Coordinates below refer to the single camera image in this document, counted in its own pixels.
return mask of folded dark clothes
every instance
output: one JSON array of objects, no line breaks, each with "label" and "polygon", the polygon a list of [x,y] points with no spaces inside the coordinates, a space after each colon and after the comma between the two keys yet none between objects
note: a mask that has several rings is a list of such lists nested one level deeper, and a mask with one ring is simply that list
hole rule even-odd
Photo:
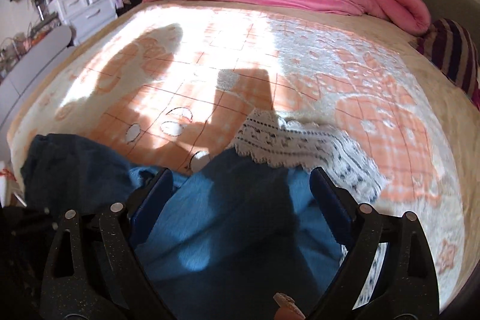
[{"label": "folded dark clothes", "polygon": [[[36,136],[22,168],[28,206],[56,213],[125,200],[155,172],[73,135]],[[301,167],[272,168],[229,149],[189,178],[174,173],[174,186],[135,252],[179,320],[273,319],[277,292],[305,313],[314,308],[341,248]],[[108,261],[100,265],[108,275]]]}]

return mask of beige bed sheet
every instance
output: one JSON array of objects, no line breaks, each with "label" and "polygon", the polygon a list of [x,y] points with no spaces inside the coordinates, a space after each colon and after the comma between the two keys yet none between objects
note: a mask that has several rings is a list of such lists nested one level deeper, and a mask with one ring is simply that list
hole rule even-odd
[{"label": "beige bed sheet", "polygon": [[[304,19],[306,21],[317,22],[344,31],[354,32],[400,55],[427,96],[433,112],[437,116],[445,136],[450,143],[457,166],[463,202],[465,247],[462,268],[454,294],[452,295],[452,297],[454,297],[470,276],[480,257],[480,196],[476,194],[480,181],[480,174],[476,170],[480,157],[480,113],[470,103],[464,93],[459,88],[455,88],[428,60],[410,47],[408,42],[411,40],[411,36],[409,34],[383,20],[370,16],[338,16],[280,7],[256,7],[252,5],[217,2],[195,2],[195,4],[263,10]],[[11,148],[15,148],[13,145],[15,130],[37,97],[49,86],[54,77],[94,43],[121,26],[134,13],[145,7],[148,7],[148,4],[141,5],[139,8],[134,9],[100,31],[84,45],[79,47],[69,59],[58,66],[44,80],[25,102],[10,127],[8,139]],[[18,173],[19,169],[20,167],[16,167],[15,171]]]}]

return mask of white chest of drawers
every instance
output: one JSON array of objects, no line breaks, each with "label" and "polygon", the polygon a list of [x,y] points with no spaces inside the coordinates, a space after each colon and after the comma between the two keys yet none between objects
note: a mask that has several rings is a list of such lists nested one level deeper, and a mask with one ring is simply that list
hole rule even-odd
[{"label": "white chest of drawers", "polygon": [[52,0],[49,11],[56,11],[62,24],[72,28],[75,45],[117,18],[114,0]]}]

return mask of silver bolt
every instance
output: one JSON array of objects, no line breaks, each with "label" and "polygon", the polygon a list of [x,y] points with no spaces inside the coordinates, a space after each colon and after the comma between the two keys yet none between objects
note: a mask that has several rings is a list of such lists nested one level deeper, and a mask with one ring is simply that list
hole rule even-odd
[{"label": "silver bolt", "polygon": [[408,211],[406,213],[406,218],[409,219],[410,221],[415,221],[417,219],[417,215],[412,211]]},{"label": "silver bolt", "polygon": [[368,204],[361,204],[360,211],[365,214],[370,214],[373,209]]},{"label": "silver bolt", "polygon": [[112,206],[110,206],[110,210],[114,213],[118,213],[122,209],[123,204],[121,202],[115,202]]},{"label": "silver bolt", "polygon": [[75,217],[76,213],[73,210],[69,210],[68,212],[65,213],[65,218],[67,220],[71,220]]}]

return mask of orange and white blanket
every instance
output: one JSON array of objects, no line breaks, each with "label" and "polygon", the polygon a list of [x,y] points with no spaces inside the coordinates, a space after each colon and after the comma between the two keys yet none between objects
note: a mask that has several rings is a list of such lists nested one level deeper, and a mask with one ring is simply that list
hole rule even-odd
[{"label": "orange and white blanket", "polygon": [[38,133],[83,135],[188,174],[224,150],[254,108],[331,124],[387,178],[375,207],[418,214],[447,304],[464,251],[461,188],[438,114],[403,60],[426,61],[409,35],[367,16],[220,5],[144,6],[79,48],[10,129],[17,177]]}]

